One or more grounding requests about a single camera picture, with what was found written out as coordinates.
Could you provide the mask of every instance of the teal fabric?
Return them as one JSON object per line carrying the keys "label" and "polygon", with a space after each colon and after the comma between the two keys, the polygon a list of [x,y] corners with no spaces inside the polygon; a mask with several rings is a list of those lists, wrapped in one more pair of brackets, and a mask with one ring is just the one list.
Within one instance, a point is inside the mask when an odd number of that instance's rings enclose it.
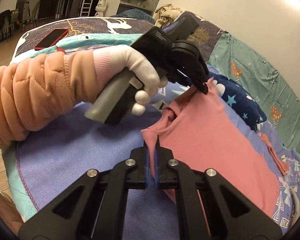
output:
{"label": "teal fabric", "polygon": [[18,212],[28,221],[37,213],[37,210],[30,200],[18,174],[15,143],[11,144],[8,149],[2,150],[2,158],[6,167],[12,199],[16,204]]}
{"label": "teal fabric", "polygon": [[300,102],[284,78],[264,57],[224,32],[207,64],[242,85],[260,105],[267,120],[276,125],[285,147],[300,150]]}
{"label": "teal fabric", "polygon": [[28,50],[24,52],[14,59],[12,59],[12,63],[19,63],[26,58],[33,58],[38,56],[39,54],[45,53],[50,54],[57,51],[57,48],[63,48],[64,50],[76,49],[83,46],[91,46],[91,45],[131,45],[137,38],[139,38],[142,34],[108,34],[108,33],[89,33],[89,34],[81,34],[70,36],[64,38],[57,42],[55,46],[51,46],[46,49],[41,50]]}

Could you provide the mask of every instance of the pink garment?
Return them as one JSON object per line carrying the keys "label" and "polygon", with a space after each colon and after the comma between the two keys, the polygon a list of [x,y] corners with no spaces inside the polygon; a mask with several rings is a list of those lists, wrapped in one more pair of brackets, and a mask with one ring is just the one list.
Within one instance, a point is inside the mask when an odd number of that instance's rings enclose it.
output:
{"label": "pink garment", "polygon": [[[276,176],[263,156],[229,120],[224,105],[210,79],[204,95],[191,87],[164,109],[161,119],[142,130],[150,151],[154,175],[154,149],[157,136],[162,147],[191,169],[216,169],[258,208],[272,217],[279,195]],[[175,201],[174,191],[167,191]]]}
{"label": "pink garment", "polygon": [[268,147],[268,151],[271,157],[273,158],[275,164],[277,165],[279,171],[281,172],[281,174],[283,176],[286,176],[286,171],[289,170],[289,165],[279,160],[279,157],[275,153],[275,150],[272,147],[272,144],[269,141],[268,136],[266,134],[259,132],[258,135],[260,136],[261,140],[265,143],[265,145]]}

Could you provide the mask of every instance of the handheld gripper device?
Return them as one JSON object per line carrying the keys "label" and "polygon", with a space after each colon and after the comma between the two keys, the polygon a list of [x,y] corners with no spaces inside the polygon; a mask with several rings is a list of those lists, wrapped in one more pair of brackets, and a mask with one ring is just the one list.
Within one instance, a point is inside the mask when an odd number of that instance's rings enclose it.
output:
{"label": "handheld gripper device", "polygon": [[[159,77],[167,76],[172,83],[188,86],[187,77],[201,92],[207,94],[208,68],[199,49],[187,41],[199,24],[186,16],[165,30],[152,27],[139,37],[131,47],[143,54],[154,66]],[[131,113],[135,94],[144,84],[125,68],[114,76],[88,109],[85,116],[105,124],[116,125]]]}

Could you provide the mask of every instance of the silver screw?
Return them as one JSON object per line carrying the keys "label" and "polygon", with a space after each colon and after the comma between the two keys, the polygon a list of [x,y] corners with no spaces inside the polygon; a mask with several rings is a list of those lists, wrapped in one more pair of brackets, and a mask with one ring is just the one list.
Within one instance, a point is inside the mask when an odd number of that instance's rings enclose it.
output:
{"label": "silver screw", "polygon": [[136,164],[136,161],[134,159],[128,159],[126,160],[126,165],[127,166],[133,166]]}
{"label": "silver screw", "polygon": [[207,170],[207,175],[210,177],[216,176],[217,172],[214,169],[208,169]]}
{"label": "silver screw", "polygon": [[94,169],[91,169],[91,170],[88,170],[88,171],[87,171],[87,175],[88,175],[90,178],[95,177],[97,174],[98,174],[98,171],[97,171],[97,170],[94,170]]}
{"label": "silver screw", "polygon": [[179,164],[179,162],[176,159],[171,159],[171,160],[168,160],[168,164],[170,166],[177,166]]}

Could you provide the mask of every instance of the red phone case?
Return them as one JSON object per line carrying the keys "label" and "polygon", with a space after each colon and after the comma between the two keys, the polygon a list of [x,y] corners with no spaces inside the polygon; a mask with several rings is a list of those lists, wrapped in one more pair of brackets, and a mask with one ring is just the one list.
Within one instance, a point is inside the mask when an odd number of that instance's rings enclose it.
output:
{"label": "red phone case", "polygon": [[[66,36],[67,34],[68,34],[68,32],[69,32],[69,30],[68,29],[54,29],[54,30],[64,30],[64,32],[58,37],[58,38],[56,38],[55,39],[55,41],[52,43],[52,44],[50,44],[50,46],[49,47],[51,47],[51,46],[53,46],[53,45],[56,45],[57,44],[57,42],[58,41],[60,41],[64,36]],[[45,47],[45,48],[40,48],[40,47],[38,47],[38,45],[40,44],[40,42],[34,47],[34,50],[41,50],[41,49],[46,49],[46,48],[48,48],[48,47]]]}

